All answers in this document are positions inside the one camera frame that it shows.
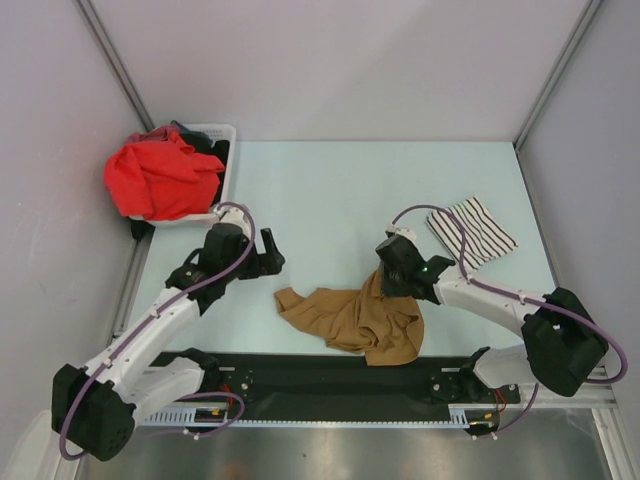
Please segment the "plastic basket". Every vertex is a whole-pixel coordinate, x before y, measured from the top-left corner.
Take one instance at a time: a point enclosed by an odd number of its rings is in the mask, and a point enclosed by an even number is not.
[[[212,142],[216,140],[228,140],[229,141],[229,158],[227,159],[227,166],[225,169],[224,181],[222,182],[222,193],[220,201],[224,202],[229,194],[229,183],[231,181],[231,174],[233,171],[233,158],[236,147],[236,129],[224,123],[186,123],[184,124],[189,130],[195,132],[202,132],[207,134]],[[140,216],[130,217],[132,220],[144,220]],[[192,215],[186,215],[182,218],[175,220],[146,220],[154,227],[175,227],[184,224],[200,224],[206,227],[211,227],[218,220],[218,215],[213,211],[213,208],[208,213],[197,213]]]

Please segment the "white wall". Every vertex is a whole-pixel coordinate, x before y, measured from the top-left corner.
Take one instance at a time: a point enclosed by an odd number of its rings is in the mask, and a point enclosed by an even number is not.
[[[640,2],[607,2],[522,159],[561,280],[625,347],[614,391],[640,446]],[[610,371],[617,371],[610,355]]]
[[[139,125],[70,0],[0,4],[0,472],[108,338],[133,241],[102,165]]]
[[[512,141],[585,0],[96,0],[156,123]]]

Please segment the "clothing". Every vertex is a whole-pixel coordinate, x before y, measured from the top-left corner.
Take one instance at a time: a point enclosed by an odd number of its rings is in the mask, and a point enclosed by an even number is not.
[[[278,313],[301,332],[325,339],[328,347],[365,354],[368,365],[403,365],[415,360],[424,321],[411,297],[381,295],[374,272],[360,290],[318,288],[309,297],[291,288],[276,292]]]
[[[135,132],[129,135],[129,138],[125,143],[137,143],[137,142],[166,142],[169,139],[171,132],[180,132],[177,125],[165,125],[158,127],[149,133]]]
[[[229,142],[229,140],[216,140],[215,142],[213,142],[209,135],[207,135],[206,133],[190,130],[177,120],[171,120],[171,126],[178,128],[182,139],[185,141],[185,143],[193,146],[196,149],[196,152],[204,153],[206,155],[215,155],[220,159],[225,167],[227,166],[229,151],[231,149],[231,142]],[[224,171],[218,174],[220,185],[224,184],[224,176],[226,175],[226,171],[227,169],[225,168]],[[211,205],[219,203],[221,198],[222,188],[219,188]]]
[[[107,161],[104,182],[121,215],[175,220],[209,211],[222,171],[217,157],[195,153],[173,131],[166,141],[124,145]]]
[[[477,197],[447,208],[462,224],[466,238],[464,265],[468,271],[478,270],[484,263],[515,250],[518,243],[494,220]],[[460,257],[460,230],[448,215],[433,212],[427,225],[457,261]]]
[[[177,128],[182,139],[189,145],[192,145],[196,149],[196,152],[204,153],[206,155],[215,155],[213,152],[214,142],[206,133],[190,130],[177,120],[171,120],[171,127]],[[218,158],[226,164],[226,158]]]

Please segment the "light blue table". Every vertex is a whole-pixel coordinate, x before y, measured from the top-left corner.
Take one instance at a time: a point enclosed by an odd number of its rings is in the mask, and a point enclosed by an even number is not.
[[[287,263],[280,275],[237,281],[204,317],[167,348],[236,353],[344,355],[300,333],[276,313],[273,293],[292,286],[359,288],[377,267],[385,227],[416,203],[449,206],[477,195],[519,242],[480,274],[514,287],[554,288],[531,204],[509,143],[239,142],[228,199],[247,205],[257,228],[270,227]],[[413,212],[402,226],[418,234],[425,258],[447,255]],[[203,244],[198,227],[157,229],[132,309],[138,318],[168,275]],[[469,355],[520,340],[473,314],[421,302],[420,354]]]

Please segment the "tan garment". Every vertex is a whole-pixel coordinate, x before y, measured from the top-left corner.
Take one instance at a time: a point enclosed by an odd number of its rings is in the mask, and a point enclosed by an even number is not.
[[[383,298],[380,274],[360,290],[318,288],[308,298],[291,288],[276,292],[278,313],[301,332],[317,335],[327,346],[364,352],[368,365],[402,365],[416,359],[424,321],[411,297]]]

